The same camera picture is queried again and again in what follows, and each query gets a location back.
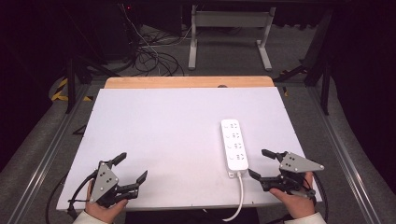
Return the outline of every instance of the white sleeve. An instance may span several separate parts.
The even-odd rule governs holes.
[[[73,222],[73,224],[106,224],[105,222],[91,217],[86,213],[85,211],[82,211],[79,216],[76,218],[76,220]]]
[[[285,224],[326,224],[320,213],[315,213],[309,217],[302,217],[290,221],[285,221]]]

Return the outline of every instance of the power strip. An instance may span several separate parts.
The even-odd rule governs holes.
[[[227,160],[228,176],[237,177],[248,169],[248,158],[245,151],[241,127],[237,119],[221,121],[221,132]]]

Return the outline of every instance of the white tabletop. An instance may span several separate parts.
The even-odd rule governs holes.
[[[120,185],[133,184],[148,170],[139,197],[128,210],[231,207],[239,203],[237,179],[230,179],[221,143],[222,119],[238,119],[249,168],[279,175],[274,152],[304,153],[275,87],[104,89],[96,99],[57,209],[65,210],[80,183],[99,161],[127,158],[113,172]],[[279,203],[244,174],[244,206]],[[85,199],[86,188],[78,199]],[[75,203],[83,209],[84,203]]]

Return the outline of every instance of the hand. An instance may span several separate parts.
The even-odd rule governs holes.
[[[91,198],[91,184],[88,186],[87,190],[87,200]],[[106,208],[100,206],[98,203],[85,203],[85,212],[88,213],[90,216],[95,217],[105,223],[113,223],[114,218],[122,211],[125,205],[128,203],[128,200],[124,199],[119,203],[114,204],[112,207]]]
[[[304,186],[310,188],[313,181],[312,172],[306,172]],[[276,196],[283,204],[285,204],[290,215],[293,218],[309,217],[315,214],[314,202],[308,198],[303,198],[297,195],[289,195],[279,189],[270,189],[270,192]]]

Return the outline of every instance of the aluminum floor rail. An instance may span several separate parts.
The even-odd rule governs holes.
[[[332,142],[332,148],[334,149],[335,156],[340,161],[341,167],[346,175],[346,180],[349,183],[349,186],[352,189],[353,194],[356,197],[356,200],[361,208],[361,212],[364,215],[367,223],[380,224],[381,221],[376,214],[376,211],[369,199],[369,195],[367,193],[366,188],[364,187],[363,182],[361,181],[361,176],[358,173],[358,170],[355,167],[352,159],[347,152],[347,148],[344,145],[344,142],[337,134],[337,132],[333,128],[332,120],[329,116],[324,115],[322,108],[320,106],[320,97],[318,95],[317,90],[314,87],[307,87],[309,96],[315,103],[316,109],[320,114],[320,117],[326,126],[326,131],[329,133],[330,140]]]
[[[89,88],[88,85],[82,85],[78,89],[77,101],[75,106],[73,107],[73,109],[70,111],[69,114],[64,114],[64,118],[61,122],[60,127],[58,128],[55,136],[53,137],[51,143],[49,144],[49,147],[46,153],[44,154],[43,159],[41,160],[41,162],[37,166],[37,169],[33,173],[33,176],[25,192],[22,194],[21,199],[19,200],[17,206],[15,207],[7,224],[19,224],[22,222],[23,217],[25,216],[30,205],[32,204],[33,199],[37,195],[38,190],[40,189],[41,184],[43,183],[44,178],[46,177],[46,174],[50,169],[50,166],[52,165],[52,162],[59,150],[59,147],[62,144],[62,141],[64,140],[64,133],[66,132],[71,121],[73,120],[73,117],[75,116],[80,103],[82,102],[85,94],[87,93],[88,88]]]

